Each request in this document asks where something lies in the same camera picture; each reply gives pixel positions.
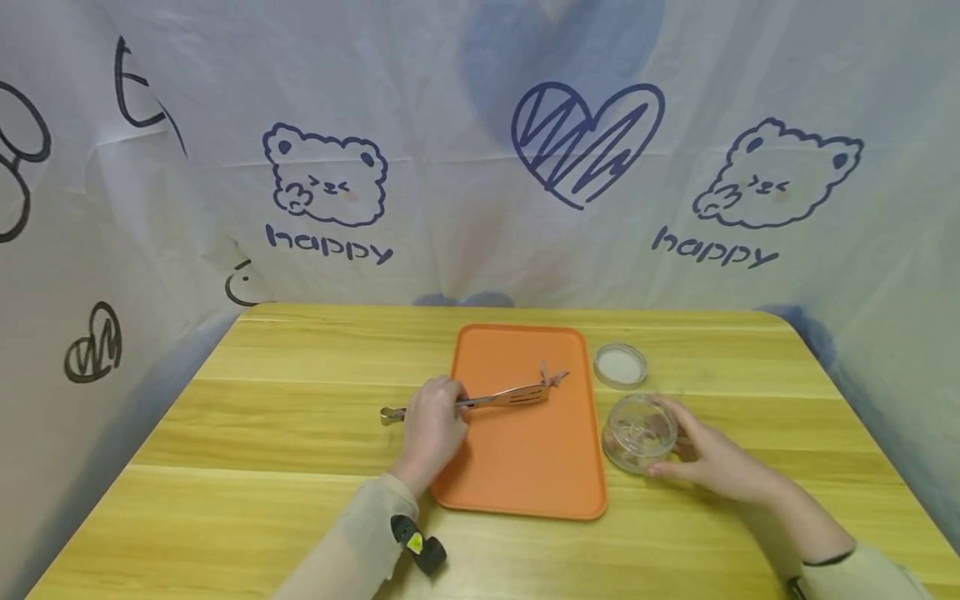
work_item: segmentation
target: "clear glass container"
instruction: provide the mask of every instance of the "clear glass container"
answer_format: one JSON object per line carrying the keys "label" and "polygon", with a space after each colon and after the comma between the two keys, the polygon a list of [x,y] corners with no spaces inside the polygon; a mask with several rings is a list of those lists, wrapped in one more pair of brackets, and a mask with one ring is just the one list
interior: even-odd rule
{"label": "clear glass container", "polygon": [[604,425],[601,445],[618,467],[643,474],[648,466],[666,459],[677,442],[677,420],[653,396],[620,398]]}

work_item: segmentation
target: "orange tray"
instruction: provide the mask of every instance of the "orange tray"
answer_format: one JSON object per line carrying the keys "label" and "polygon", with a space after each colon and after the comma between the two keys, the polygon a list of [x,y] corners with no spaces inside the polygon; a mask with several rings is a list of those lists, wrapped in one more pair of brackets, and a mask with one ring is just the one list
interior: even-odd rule
{"label": "orange tray", "polygon": [[472,324],[460,330],[452,377],[489,396],[570,371],[550,398],[480,408],[464,446],[431,487],[450,509],[591,520],[607,509],[587,342],[575,329]]}

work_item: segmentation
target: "beige sleeve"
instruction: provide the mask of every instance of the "beige sleeve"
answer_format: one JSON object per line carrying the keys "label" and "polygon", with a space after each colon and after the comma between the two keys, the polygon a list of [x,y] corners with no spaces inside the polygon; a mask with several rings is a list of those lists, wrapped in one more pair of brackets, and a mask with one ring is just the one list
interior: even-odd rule
{"label": "beige sleeve", "polygon": [[932,600],[913,573],[862,544],[838,564],[805,565],[803,584],[814,600]]}
{"label": "beige sleeve", "polygon": [[360,486],[333,528],[274,594],[274,600],[370,600],[394,573],[400,544],[390,517],[417,518],[417,500],[393,475]]}

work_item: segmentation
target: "spatula handle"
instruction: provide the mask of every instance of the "spatula handle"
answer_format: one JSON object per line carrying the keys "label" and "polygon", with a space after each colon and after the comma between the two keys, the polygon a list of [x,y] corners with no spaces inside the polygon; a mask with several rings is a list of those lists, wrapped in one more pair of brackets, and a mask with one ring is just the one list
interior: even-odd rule
{"label": "spatula handle", "polygon": [[[478,398],[464,398],[462,400],[457,400],[455,404],[457,406],[476,406],[477,404],[483,404],[484,402],[493,401],[496,396],[484,396]],[[407,409],[406,407],[400,408],[390,408],[389,406],[384,406],[380,409],[380,424],[381,425],[392,425],[394,423],[401,422],[404,417],[406,417]]]}

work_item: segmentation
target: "black wrist device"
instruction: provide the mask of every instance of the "black wrist device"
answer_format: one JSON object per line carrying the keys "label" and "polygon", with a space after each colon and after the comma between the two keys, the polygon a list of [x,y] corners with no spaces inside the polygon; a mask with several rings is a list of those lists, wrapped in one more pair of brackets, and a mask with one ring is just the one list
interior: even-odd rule
{"label": "black wrist device", "polygon": [[426,575],[433,575],[446,560],[446,550],[440,540],[424,538],[417,523],[407,515],[390,517],[390,528],[394,539],[406,548],[414,563]]}

